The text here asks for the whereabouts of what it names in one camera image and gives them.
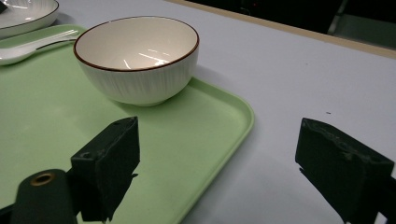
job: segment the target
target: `screw hole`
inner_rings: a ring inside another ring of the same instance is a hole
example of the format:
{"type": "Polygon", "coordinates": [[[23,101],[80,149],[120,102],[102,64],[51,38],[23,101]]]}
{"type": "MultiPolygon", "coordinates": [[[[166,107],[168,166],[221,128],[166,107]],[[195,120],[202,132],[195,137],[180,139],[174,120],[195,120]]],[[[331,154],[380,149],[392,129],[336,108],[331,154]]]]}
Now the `screw hole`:
{"type": "Polygon", "coordinates": [[[36,187],[42,186],[42,185],[46,185],[49,182],[51,182],[53,178],[55,178],[55,174],[54,173],[44,173],[44,174],[35,176],[30,181],[30,184],[32,186],[36,186],[36,187]]]}
{"type": "Polygon", "coordinates": [[[82,158],[88,159],[91,156],[91,153],[90,152],[83,152],[79,156],[82,157],[82,158]]]}

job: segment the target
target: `brass insert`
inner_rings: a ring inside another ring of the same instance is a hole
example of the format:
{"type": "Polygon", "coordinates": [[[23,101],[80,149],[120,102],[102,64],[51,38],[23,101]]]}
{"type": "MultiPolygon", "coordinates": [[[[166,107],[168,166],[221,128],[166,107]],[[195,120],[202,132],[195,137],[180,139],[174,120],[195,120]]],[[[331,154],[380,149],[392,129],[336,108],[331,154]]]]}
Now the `brass insert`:
{"type": "Polygon", "coordinates": [[[46,185],[49,182],[51,182],[53,180],[53,178],[55,178],[55,174],[54,173],[44,173],[44,174],[35,176],[30,181],[30,184],[32,186],[36,186],[36,187],[42,186],[42,185],[46,185]]]}

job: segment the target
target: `ribbed bowl exterior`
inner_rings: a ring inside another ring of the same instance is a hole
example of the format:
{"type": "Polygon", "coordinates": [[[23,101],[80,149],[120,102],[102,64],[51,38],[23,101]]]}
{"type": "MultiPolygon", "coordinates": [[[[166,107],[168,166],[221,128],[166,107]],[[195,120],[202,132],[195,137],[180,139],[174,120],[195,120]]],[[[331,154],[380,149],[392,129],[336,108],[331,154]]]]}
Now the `ribbed bowl exterior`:
{"type": "Polygon", "coordinates": [[[142,71],[110,71],[79,65],[93,86],[105,96],[132,105],[157,105],[183,90],[194,76],[199,47],[186,58],[142,71]]]}

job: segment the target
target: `brown bowl rim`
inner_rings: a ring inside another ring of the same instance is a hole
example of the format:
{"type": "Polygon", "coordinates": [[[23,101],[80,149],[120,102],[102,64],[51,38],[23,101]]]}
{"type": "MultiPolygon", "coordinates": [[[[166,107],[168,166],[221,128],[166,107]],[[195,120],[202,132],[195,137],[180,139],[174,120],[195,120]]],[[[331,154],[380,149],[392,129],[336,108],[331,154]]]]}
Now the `brown bowl rim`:
{"type": "Polygon", "coordinates": [[[82,34],[78,37],[78,39],[77,39],[76,42],[74,43],[73,52],[74,52],[76,58],[77,58],[80,62],[85,63],[85,64],[87,64],[88,66],[93,67],[93,68],[96,68],[96,69],[106,70],[106,71],[113,71],[113,72],[140,72],[140,71],[148,71],[148,70],[154,70],[154,69],[158,69],[158,68],[163,68],[163,67],[166,67],[166,66],[170,66],[170,65],[172,65],[172,64],[175,64],[175,63],[177,63],[177,62],[180,62],[180,61],[182,61],[183,59],[189,57],[191,54],[193,54],[193,53],[197,50],[197,48],[198,48],[198,46],[199,46],[199,43],[200,43],[200,37],[199,37],[199,35],[198,35],[198,32],[197,32],[192,26],[190,26],[189,24],[187,24],[187,23],[184,22],[184,21],[179,21],[179,20],[176,20],[176,19],[172,19],[172,18],[168,18],[168,17],[159,17],[159,16],[137,16],[137,17],[127,17],[127,18],[116,19],[116,20],[113,20],[113,21],[106,21],[106,22],[103,22],[103,23],[100,23],[100,24],[97,24],[97,25],[93,26],[92,28],[86,30],[84,33],[82,33],[82,34]],[[110,22],[122,21],[122,20],[129,20],[129,19],[136,19],[136,18],[160,18],[160,19],[167,19],[167,20],[171,20],[171,21],[178,21],[178,22],[184,23],[184,24],[186,24],[187,26],[189,26],[189,27],[195,32],[195,34],[196,34],[196,36],[197,36],[197,41],[196,41],[196,43],[195,43],[195,46],[194,46],[189,52],[187,52],[185,55],[183,55],[182,57],[177,58],[176,60],[173,60],[173,61],[170,62],[170,63],[166,63],[166,64],[162,64],[162,65],[158,65],[158,66],[151,66],[151,67],[144,67],[144,68],[134,68],[134,69],[120,69],[120,68],[105,67],[105,66],[101,66],[101,65],[94,64],[94,63],[89,63],[89,62],[85,61],[84,59],[82,59],[82,58],[78,55],[78,53],[77,53],[77,51],[76,51],[76,45],[77,45],[78,41],[79,41],[85,34],[87,34],[90,30],[92,30],[92,29],[94,29],[94,28],[96,28],[96,27],[98,27],[98,26],[102,26],[102,25],[108,24],[108,23],[110,23],[110,22]]]}

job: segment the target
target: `bowl rim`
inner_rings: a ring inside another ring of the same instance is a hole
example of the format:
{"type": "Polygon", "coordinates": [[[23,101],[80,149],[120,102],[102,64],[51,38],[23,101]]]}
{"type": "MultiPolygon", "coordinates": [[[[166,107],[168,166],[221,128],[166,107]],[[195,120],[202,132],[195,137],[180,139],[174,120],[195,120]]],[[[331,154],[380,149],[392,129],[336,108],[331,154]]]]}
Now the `bowl rim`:
{"type": "Polygon", "coordinates": [[[4,30],[6,30],[6,29],[15,28],[15,27],[18,27],[18,26],[29,25],[29,23],[41,21],[41,20],[43,20],[44,18],[46,18],[46,17],[52,15],[53,13],[55,13],[56,11],[58,11],[58,9],[59,9],[59,2],[58,2],[57,0],[50,0],[50,1],[52,1],[52,2],[54,2],[54,3],[56,4],[56,8],[53,9],[50,13],[48,13],[48,14],[46,14],[46,15],[40,17],[40,18],[37,18],[37,19],[35,19],[35,20],[32,20],[32,21],[27,21],[27,22],[24,22],[24,23],[21,23],[21,24],[11,25],[11,26],[7,26],[7,27],[0,27],[0,31],[4,31],[4,30]]]}
{"type": "Polygon", "coordinates": [[[140,71],[148,71],[148,70],[154,70],[154,69],[158,69],[158,68],[163,68],[163,67],[166,67],[166,66],[170,66],[170,65],[172,65],[172,64],[175,64],[175,63],[177,63],[177,62],[180,62],[180,61],[182,61],[183,59],[187,58],[188,56],[192,55],[192,54],[198,49],[199,43],[200,43],[200,37],[199,37],[199,35],[198,35],[198,32],[197,32],[192,26],[190,26],[189,24],[187,24],[187,23],[184,22],[184,21],[180,21],[180,20],[176,20],[176,19],[172,19],[172,18],[168,18],[168,17],[160,17],[160,16],[136,16],[136,17],[126,17],[126,18],[116,19],[116,20],[113,20],[113,21],[105,21],[105,22],[103,22],[103,23],[100,23],[100,24],[97,24],[97,25],[93,26],[92,28],[86,30],[84,33],[82,33],[82,34],[78,37],[78,39],[77,39],[76,42],[74,43],[73,52],[74,52],[76,58],[77,58],[80,62],[85,63],[85,64],[88,65],[89,67],[93,67],[93,68],[100,69],[100,70],[113,71],[113,72],[140,72],[140,71]],[[123,68],[112,68],[112,67],[101,66],[101,65],[98,65],[98,64],[94,64],[94,63],[89,63],[89,62],[85,61],[84,59],[82,59],[82,58],[78,55],[77,50],[76,50],[76,45],[77,45],[78,41],[79,41],[85,34],[87,34],[90,30],[95,29],[96,27],[99,27],[99,26],[102,26],[102,25],[105,25],[105,24],[114,22],[114,21],[130,20],[130,19],[137,19],[137,18],[157,18],[157,19],[166,19],[166,20],[171,20],[171,21],[177,21],[177,22],[184,23],[185,25],[187,25],[188,27],[190,27],[190,28],[195,32],[195,34],[196,34],[196,36],[197,36],[197,40],[196,40],[195,46],[194,46],[189,52],[187,52],[187,53],[184,54],[183,56],[181,56],[181,57],[179,57],[179,58],[173,60],[173,61],[170,62],[170,63],[166,63],[166,64],[162,64],[162,65],[156,65],[156,66],[150,66],[150,67],[143,67],[143,68],[133,68],[133,69],[127,69],[127,68],[125,68],[125,69],[123,69],[123,68]]]}

